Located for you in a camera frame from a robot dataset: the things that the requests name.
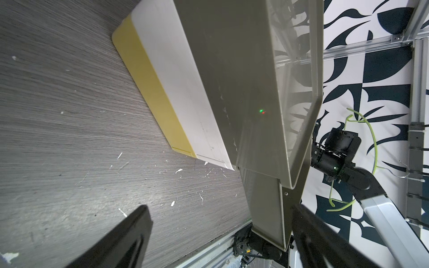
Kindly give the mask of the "three-drawer storage box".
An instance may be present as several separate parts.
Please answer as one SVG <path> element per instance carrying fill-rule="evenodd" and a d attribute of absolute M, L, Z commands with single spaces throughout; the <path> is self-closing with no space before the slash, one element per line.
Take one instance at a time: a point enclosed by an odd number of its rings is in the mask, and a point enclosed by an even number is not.
<path fill-rule="evenodd" d="M 112 34 L 173 150 L 238 169 L 262 1 L 141 1 Z"/>

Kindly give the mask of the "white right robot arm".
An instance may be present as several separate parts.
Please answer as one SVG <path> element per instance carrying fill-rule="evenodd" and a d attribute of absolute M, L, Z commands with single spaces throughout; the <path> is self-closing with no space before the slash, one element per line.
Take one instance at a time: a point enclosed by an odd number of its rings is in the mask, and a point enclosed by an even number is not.
<path fill-rule="evenodd" d="M 401 267 L 428 267 L 427 248 L 375 176 L 353 163 L 361 142 L 357 133 L 333 128 L 324 144 L 313 141 L 311 166 L 347 185 Z"/>

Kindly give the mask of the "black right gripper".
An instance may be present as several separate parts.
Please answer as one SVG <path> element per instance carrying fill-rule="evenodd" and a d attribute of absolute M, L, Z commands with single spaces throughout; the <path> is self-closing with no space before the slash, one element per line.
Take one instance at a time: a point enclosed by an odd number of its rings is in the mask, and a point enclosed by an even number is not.
<path fill-rule="evenodd" d="M 362 140 L 356 132 L 333 128 L 324 144 L 313 142 L 311 167 L 324 173 L 327 181 L 342 177 L 346 166 L 354 166 L 352 160 Z"/>

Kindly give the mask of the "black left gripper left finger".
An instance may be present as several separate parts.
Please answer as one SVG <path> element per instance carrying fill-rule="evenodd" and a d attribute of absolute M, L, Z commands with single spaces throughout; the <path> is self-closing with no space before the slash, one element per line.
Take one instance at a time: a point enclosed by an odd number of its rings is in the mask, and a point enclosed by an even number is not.
<path fill-rule="evenodd" d="M 137 207 L 68 268 L 140 268 L 153 227 L 147 205 Z"/>

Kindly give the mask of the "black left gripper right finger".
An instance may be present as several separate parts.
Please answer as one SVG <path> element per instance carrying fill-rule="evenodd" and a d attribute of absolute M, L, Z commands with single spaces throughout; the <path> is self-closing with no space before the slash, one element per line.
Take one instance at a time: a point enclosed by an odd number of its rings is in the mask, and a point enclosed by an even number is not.
<path fill-rule="evenodd" d="M 292 231 L 304 268 L 377 268 L 304 205 L 292 208 Z"/>

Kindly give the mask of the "grey top drawer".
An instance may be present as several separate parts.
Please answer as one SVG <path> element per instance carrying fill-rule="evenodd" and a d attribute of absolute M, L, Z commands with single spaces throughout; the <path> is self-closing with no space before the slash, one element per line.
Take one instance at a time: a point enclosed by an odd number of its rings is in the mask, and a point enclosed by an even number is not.
<path fill-rule="evenodd" d="M 253 230 L 284 251 L 323 99 L 324 3 L 262 1 L 267 40 L 254 52 L 237 166 Z"/>

